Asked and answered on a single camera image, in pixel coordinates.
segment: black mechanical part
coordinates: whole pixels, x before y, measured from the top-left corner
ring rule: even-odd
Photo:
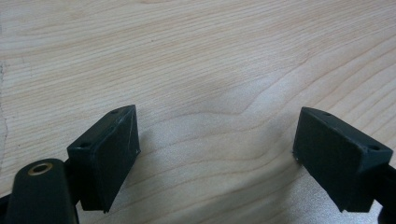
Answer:
[[[140,153],[134,105],[107,113],[67,153],[82,208],[108,212]]]
[[[308,107],[301,110],[294,157],[340,211],[369,212],[376,199],[384,206],[380,219],[395,218],[396,171],[389,166],[392,153],[332,114]]]
[[[6,223],[78,223],[62,161],[36,161],[18,171]]]
[[[140,153],[135,106],[107,113],[67,152],[66,162],[46,159],[18,171],[11,195],[0,199],[0,223],[78,223],[78,201],[108,212]]]

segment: wooden table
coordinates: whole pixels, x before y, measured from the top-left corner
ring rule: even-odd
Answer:
[[[291,149],[303,105],[396,148],[396,2],[0,2],[0,195],[135,104],[142,154],[81,223],[376,223]]]

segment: black plastic part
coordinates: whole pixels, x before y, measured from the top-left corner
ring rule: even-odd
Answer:
[[[18,171],[6,223],[78,223],[62,161],[36,161]]]
[[[6,213],[9,202],[9,194],[0,198],[0,224],[3,224],[6,221]]]
[[[339,118],[303,107],[293,153],[340,211],[368,212],[392,150]]]
[[[135,106],[107,113],[67,152],[82,208],[108,212],[140,153]]]
[[[396,223],[396,170],[388,169],[378,174],[376,180],[375,199],[384,207],[378,217],[379,223]]]

